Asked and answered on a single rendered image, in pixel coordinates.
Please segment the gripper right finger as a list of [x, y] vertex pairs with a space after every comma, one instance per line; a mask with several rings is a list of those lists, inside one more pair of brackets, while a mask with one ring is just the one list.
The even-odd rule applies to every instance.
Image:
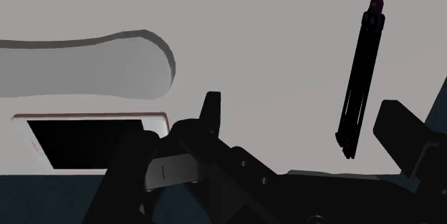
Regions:
[[419, 193], [447, 198], [447, 134], [431, 130], [398, 100], [381, 102], [373, 134]]

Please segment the white tablet with black screen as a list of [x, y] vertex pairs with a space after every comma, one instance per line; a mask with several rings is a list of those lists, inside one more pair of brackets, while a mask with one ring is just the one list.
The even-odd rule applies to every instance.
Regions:
[[163, 112], [17, 114], [11, 123], [33, 158], [24, 175], [103, 175], [126, 134], [169, 132]]

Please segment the grey oblong flat object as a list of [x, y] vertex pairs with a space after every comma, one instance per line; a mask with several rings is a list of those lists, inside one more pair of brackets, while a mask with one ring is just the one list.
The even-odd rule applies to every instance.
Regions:
[[158, 99], [176, 75], [168, 44], [142, 29], [91, 39], [0, 39], [0, 98], [97, 94]]

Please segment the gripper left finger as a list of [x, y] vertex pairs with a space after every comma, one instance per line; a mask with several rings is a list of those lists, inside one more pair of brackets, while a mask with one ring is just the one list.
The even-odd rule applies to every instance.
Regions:
[[145, 190], [148, 166], [157, 157], [192, 157], [201, 178], [188, 187], [211, 224], [280, 224], [275, 212], [277, 175], [240, 147], [219, 138], [220, 92], [208, 92], [197, 119], [176, 122], [160, 138], [151, 131], [127, 135], [107, 169], [82, 224], [154, 224], [161, 189]]

